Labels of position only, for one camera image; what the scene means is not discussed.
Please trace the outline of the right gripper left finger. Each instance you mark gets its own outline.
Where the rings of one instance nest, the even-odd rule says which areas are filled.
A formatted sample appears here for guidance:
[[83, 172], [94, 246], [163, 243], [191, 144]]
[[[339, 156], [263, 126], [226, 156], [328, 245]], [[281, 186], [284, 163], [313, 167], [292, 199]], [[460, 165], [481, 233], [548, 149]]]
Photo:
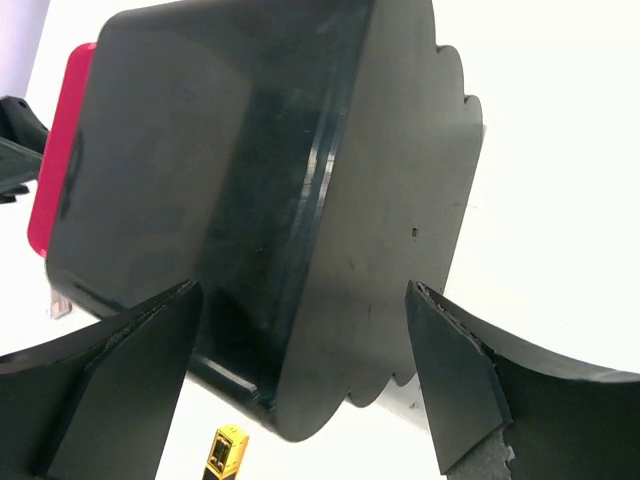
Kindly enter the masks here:
[[1, 358], [4, 479], [152, 479], [192, 354], [200, 286]]

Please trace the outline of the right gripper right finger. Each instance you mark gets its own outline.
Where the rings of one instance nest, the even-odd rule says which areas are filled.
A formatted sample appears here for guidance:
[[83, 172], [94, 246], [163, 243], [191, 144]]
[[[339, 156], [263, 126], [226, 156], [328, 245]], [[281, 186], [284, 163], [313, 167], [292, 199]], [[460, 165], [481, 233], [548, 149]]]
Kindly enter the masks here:
[[408, 284], [405, 305], [445, 477], [638, 477], [637, 374], [547, 350], [421, 282]]

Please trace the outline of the gold black lipstick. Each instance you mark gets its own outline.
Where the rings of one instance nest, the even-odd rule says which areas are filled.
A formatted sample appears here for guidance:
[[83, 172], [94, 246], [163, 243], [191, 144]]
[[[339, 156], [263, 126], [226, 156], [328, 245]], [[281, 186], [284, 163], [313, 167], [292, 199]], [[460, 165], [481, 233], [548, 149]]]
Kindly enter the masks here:
[[203, 480], [233, 480], [236, 478], [250, 436], [236, 425], [224, 425], [216, 430], [203, 471]]

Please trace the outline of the black drawer organizer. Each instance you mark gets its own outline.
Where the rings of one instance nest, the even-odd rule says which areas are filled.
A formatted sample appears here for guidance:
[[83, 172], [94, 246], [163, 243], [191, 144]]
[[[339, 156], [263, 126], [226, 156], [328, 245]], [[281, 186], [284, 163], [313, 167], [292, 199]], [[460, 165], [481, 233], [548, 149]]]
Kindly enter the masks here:
[[290, 442], [415, 364], [482, 142], [428, 1], [177, 1], [102, 27], [48, 246], [100, 319], [190, 279], [191, 372]]

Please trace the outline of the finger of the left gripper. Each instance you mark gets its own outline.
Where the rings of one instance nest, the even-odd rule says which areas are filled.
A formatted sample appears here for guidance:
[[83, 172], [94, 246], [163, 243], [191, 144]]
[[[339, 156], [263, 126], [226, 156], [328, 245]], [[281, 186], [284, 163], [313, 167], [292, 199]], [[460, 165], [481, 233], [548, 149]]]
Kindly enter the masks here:
[[14, 203], [38, 178], [49, 130], [19, 97], [1, 98], [1, 202]]

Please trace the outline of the pink top drawer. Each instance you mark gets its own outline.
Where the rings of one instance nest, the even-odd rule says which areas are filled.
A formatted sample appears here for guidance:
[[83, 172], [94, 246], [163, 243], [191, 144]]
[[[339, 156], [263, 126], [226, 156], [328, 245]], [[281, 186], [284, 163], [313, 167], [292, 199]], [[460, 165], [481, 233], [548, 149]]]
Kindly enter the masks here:
[[85, 43], [70, 54], [45, 144], [27, 228], [29, 244], [42, 258], [47, 256], [96, 46]]

